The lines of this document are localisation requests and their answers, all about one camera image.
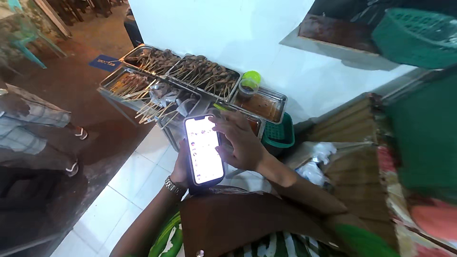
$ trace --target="white wall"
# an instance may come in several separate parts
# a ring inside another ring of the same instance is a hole
[[[129,0],[144,43],[256,70],[262,86],[288,96],[294,123],[318,117],[414,69],[360,70],[279,45],[314,0]]]

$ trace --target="metal watch strap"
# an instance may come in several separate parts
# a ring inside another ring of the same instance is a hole
[[[178,187],[171,181],[170,176],[165,180],[165,187],[179,197],[183,197],[186,193],[183,188]]]

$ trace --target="plastic container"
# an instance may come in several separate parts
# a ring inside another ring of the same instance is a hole
[[[259,84],[251,78],[242,79],[238,84],[238,89],[238,98],[248,100],[259,91]]]
[[[262,144],[273,156],[278,156],[284,149],[293,146],[295,134],[290,115],[285,112],[280,124],[267,122],[263,131]]]
[[[252,79],[253,81],[257,82],[260,85],[261,77],[260,74],[255,70],[250,70],[243,74],[241,79]]]
[[[396,63],[442,69],[457,62],[457,20],[416,9],[391,8],[372,39]]]

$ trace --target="sandal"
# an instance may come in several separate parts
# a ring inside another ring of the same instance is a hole
[[[85,131],[83,128],[81,128],[81,132],[79,134],[74,134],[75,136],[79,136],[81,140],[84,140],[87,138],[89,135],[87,131]]]
[[[65,169],[68,173],[67,173],[67,176],[69,177],[73,177],[76,173],[78,173],[78,170],[79,170],[79,165],[78,165],[78,162],[76,161],[71,169]]]

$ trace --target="plastic chair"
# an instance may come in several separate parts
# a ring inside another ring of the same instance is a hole
[[[21,4],[19,0],[8,0],[8,5],[10,6],[10,10],[12,12],[18,13],[17,21],[20,26],[19,31],[15,31],[11,33],[9,38],[10,43],[15,46],[18,50],[20,50],[25,57],[27,57],[32,62],[37,63],[43,69],[46,69],[46,66],[38,59],[29,49],[27,49],[26,45],[31,43],[38,38],[42,39],[45,44],[51,50],[59,56],[59,53],[67,56],[67,54],[62,51],[56,44],[52,42],[49,38],[44,36],[32,23],[32,21],[24,14]]]

